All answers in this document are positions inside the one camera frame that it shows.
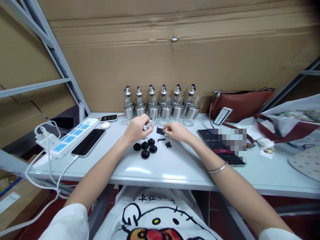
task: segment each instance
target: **hand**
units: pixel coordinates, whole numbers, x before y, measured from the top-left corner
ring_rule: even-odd
[[[188,140],[195,137],[188,129],[186,129],[181,123],[167,123],[163,126],[163,132],[169,137],[181,141],[187,142]]]
[[[124,132],[122,139],[129,145],[138,142],[148,136],[153,131],[153,125],[147,131],[143,131],[143,126],[149,122],[150,118],[146,114],[132,119]]]

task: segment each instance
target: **black rubber stopper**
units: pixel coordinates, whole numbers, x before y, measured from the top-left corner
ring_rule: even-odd
[[[144,141],[144,142],[141,144],[141,148],[142,148],[143,150],[147,150],[148,147],[149,147],[149,145],[148,145],[148,143],[147,143],[146,141]]]
[[[141,149],[140,143],[136,143],[135,145],[133,145],[133,149],[134,149],[135,151],[140,151],[140,149]]]
[[[143,151],[141,152],[141,157],[142,157],[143,159],[148,159],[149,156],[150,156],[150,153],[149,153],[148,150],[143,150]]]
[[[156,145],[151,145],[151,146],[149,147],[149,151],[150,151],[151,153],[156,153],[157,150],[158,150],[158,148],[156,147]]]
[[[156,142],[153,140],[153,138],[150,138],[150,139],[148,140],[149,146],[154,145],[155,143],[156,143]]]

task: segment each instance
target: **power strip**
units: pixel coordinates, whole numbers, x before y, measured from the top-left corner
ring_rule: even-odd
[[[71,132],[60,139],[61,143],[50,151],[52,157],[62,158],[82,139],[85,138],[97,125],[99,120],[96,118],[88,118]]]

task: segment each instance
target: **white power cord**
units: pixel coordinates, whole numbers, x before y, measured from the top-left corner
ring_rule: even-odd
[[[35,182],[28,176],[28,171],[29,171],[29,169],[30,169],[30,166],[37,160],[37,158],[38,158],[43,152],[44,152],[44,150],[43,150],[41,153],[39,153],[39,154],[35,157],[35,159],[30,163],[30,165],[27,167],[27,169],[26,169],[26,178],[27,178],[32,184],[34,184],[35,186],[37,186],[37,187],[39,187],[39,188],[55,190],[55,191],[57,192],[57,196],[55,197],[55,199],[53,199],[51,202],[49,202],[49,203],[42,209],[42,211],[41,211],[34,219],[32,219],[32,220],[30,220],[30,221],[28,221],[28,222],[21,223],[21,224],[18,224],[18,225],[16,225],[16,226],[10,227],[10,228],[8,228],[8,229],[0,232],[0,237],[4,236],[4,235],[6,235],[6,234],[8,234],[8,233],[10,233],[10,232],[12,232],[12,231],[15,231],[15,230],[17,230],[17,229],[26,227],[26,226],[34,223],[35,221],[37,221],[37,220],[40,218],[40,216],[44,213],[44,211],[45,211],[52,203],[54,203],[54,202],[58,199],[58,197],[60,196],[59,183],[60,183],[60,181],[61,181],[61,178],[62,178],[63,174],[67,171],[67,169],[68,169],[68,168],[74,163],[74,161],[77,160],[77,158],[79,157],[78,155],[75,156],[75,157],[72,159],[72,161],[68,164],[68,166],[63,170],[62,174],[60,175],[60,177],[59,177],[59,179],[58,179],[58,183],[57,183],[57,187],[56,187],[56,188],[44,187],[44,186],[41,186],[41,185],[35,183]]]
[[[58,137],[58,139],[60,139],[61,133],[60,133],[60,130],[59,130],[58,126],[57,126],[57,123],[56,123],[55,121],[50,121],[50,122],[53,122],[53,123],[55,124],[55,126],[56,126],[56,128],[57,128],[57,130],[58,130],[58,132],[59,132],[59,137]],[[10,227],[10,228],[8,228],[8,229],[0,232],[0,237],[4,236],[4,235],[6,235],[6,234],[8,234],[8,233],[10,233],[10,232],[12,232],[12,231],[15,231],[15,230],[17,230],[17,229],[26,227],[26,226],[34,223],[36,220],[38,220],[38,219],[40,218],[40,216],[44,213],[44,211],[45,211],[52,203],[54,203],[54,202],[58,199],[58,197],[61,197],[61,198],[64,198],[64,199],[68,199],[68,197],[63,196],[63,195],[60,194],[59,184],[60,184],[60,181],[61,181],[61,178],[62,178],[63,174],[64,174],[64,173],[67,171],[67,169],[74,163],[74,161],[77,160],[77,158],[78,158],[79,156],[76,155],[76,156],[72,159],[72,161],[68,164],[68,166],[67,166],[67,167],[63,170],[63,172],[61,173],[61,175],[60,175],[60,177],[59,177],[59,179],[58,179],[58,182],[56,182],[56,181],[54,180],[53,176],[52,176],[51,158],[50,158],[50,146],[49,146],[49,135],[48,135],[47,130],[46,130],[44,127],[42,127],[42,125],[44,125],[44,124],[46,124],[46,123],[43,123],[43,124],[40,124],[39,126],[37,126],[37,127],[35,128],[34,132],[35,132],[35,134],[36,134],[36,138],[39,139],[41,136],[40,136],[40,134],[37,133],[37,130],[38,130],[38,128],[40,128],[41,131],[42,131],[42,133],[43,133],[43,134],[45,135],[45,137],[47,138],[47,148],[48,148],[48,149],[47,149],[47,154],[48,154],[48,160],[49,160],[50,179],[51,179],[52,182],[55,183],[57,186],[56,186],[56,188],[54,188],[54,187],[41,186],[41,185],[35,183],[35,182],[28,176],[28,172],[29,172],[32,164],[40,157],[40,155],[45,151],[45,149],[42,150],[42,151],[34,158],[34,160],[32,160],[32,162],[29,164],[29,166],[27,167],[27,169],[26,169],[26,171],[25,171],[25,175],[26,175],[26,178],[28,179],[28,181],[31,182],[33,185],[35,185],[35,186],[37,186],[37,187],[39,187],[39,188],[42,188],[42,189],[55,190],[55,191],[57,192],[57,196],[55,197],[55,199],[53,199],[51,202],[49,202],[49,203],[42,209],[42,211],[41,211],[34,219],[32,219],[32,220],[30,220],[30,221],[28,221],[28,222],[21,223],[21,224],[18,224],[18,225],[16,225],[16,226]]]

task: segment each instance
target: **white t-shirt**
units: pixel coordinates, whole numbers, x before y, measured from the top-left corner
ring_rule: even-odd
[[[39,239],[86,240],[87,210],[75,203],[61,209]],[[94,240],[216,239],[222,238],[203,221],[190,190],[125,186]],[[259,240],[301,240],[277,228],[264,230]]]

